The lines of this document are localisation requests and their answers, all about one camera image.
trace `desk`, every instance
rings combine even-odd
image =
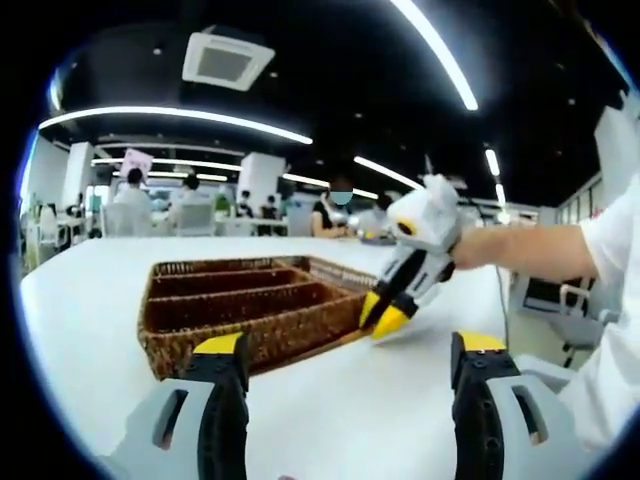
[[[227,224],[233,223],[236,225],[255,225],[257,226],[265,226],[265,227],[287,227],[286,220],[274,220],[268,218],[247,218],[247,217],[234,217],[234,218],[224,218],[221,220],[216,220],[216,223]]]
[[[314,255],[377,274],[390,251],[349,239],[89,240],[24,278],[27,331],[69,425],[91,451],[106,454],[156,383],[136,339],[153,263]],[[450,332],[503,337],[498,291],[492,267],[457,272],[396,338],[361,339],[252,378],[249,478],[453,478]]]

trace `chair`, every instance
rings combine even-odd
[[[573,307],[567,303],[571,294],[579,299]],[[576,351],[593,350],[600,343],[605,326],[618,321],[620,294],[616,288],[605,288],[599,280],[591,290],[566,284],[560,287],[559,313],[548,313],[543,318],[564,341],[563,350],[568,353],[565,367],[571,365]]]
[[[208,237],[214,232],[214,211],[210,203],[184,204],[177,216],[178,237]]]
[[[124,203],[104,205],[100,210],[102,236],[146,237],[151,235],[151,215]]]
[[[519,355],[514,361],[521,374],[539,378],[555,393],[559,393],[576,375],[573,370],[541,360],[533,355]]]
[[[287,209],[287,234],[290,237],[311,236],[311,207],[289,207]]]
[[[254,226],[247,221],[230,218],[224,222],[224,236],[226,237],[251,237],[253,232]]]

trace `ceiling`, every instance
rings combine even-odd
[[[547,0],[414,0],[464,73],[477,111],[465,108],[435,54],[390,0],[158,3],[123,6],[109,17],[113,27],[70,55],[64,111],[180,107],[277,126],[313,144],[151,115],[82,118],[51,126],[45,136],[67,144],[259,151],[286,157],[291,173],[320,179],[332,164],[360,155],[417,180],[428,155],[437,173],[464,179],[465,195],[487,199],[496,197],[484,158],[492,148],[508,201],[556,206],[597,172],[593,131],[604,106],[618,105],[625,88],[597,44]],[[181,80],[189,35],[212,25],[257,35],[276,51],[249,91]],[[241,158],[152,153],[220,163]],[[358,188],[408,190],[364,167],[355,172]]]

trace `air conditioning unit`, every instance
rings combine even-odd
[[[275,54],[270,48],[244,40],[192,33],[182,80],[246,92]]]

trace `person in white shirt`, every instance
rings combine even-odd
[[[488,227],[464,234],[457,268],[494,264],[551,281],[599,278],[624,284],[622,312],[600,346],[560,392],[585,447],[608,447],[640,405],[640,180],[600,216],[579,225]]]
[[[145,192],[140,189],[143,175],[139,168],[132,168],[127,174],[127,188],[124,188],[113,199],[113,203],[123,203],[135,208],[141,213],[148,213],[151,218],[153,203]]]
[[[169,209],[169,223],[172,226],[175,227],[178,224],[180,209],[183,205],[201,205],[207,203],[206,199],[198,193],[198,187],[200,187],[200,180],[195,174],[190,174],[184,179],[182,182],[183,193],[171,204],[171,208]]]
[[[391,229],[391,223],[389,217],[387,217],[387,208],[392,203],[393,201],[389,195],[379,193],[373,208],[357,215],[357,229],[363,232],[366,238],[386,236]]]

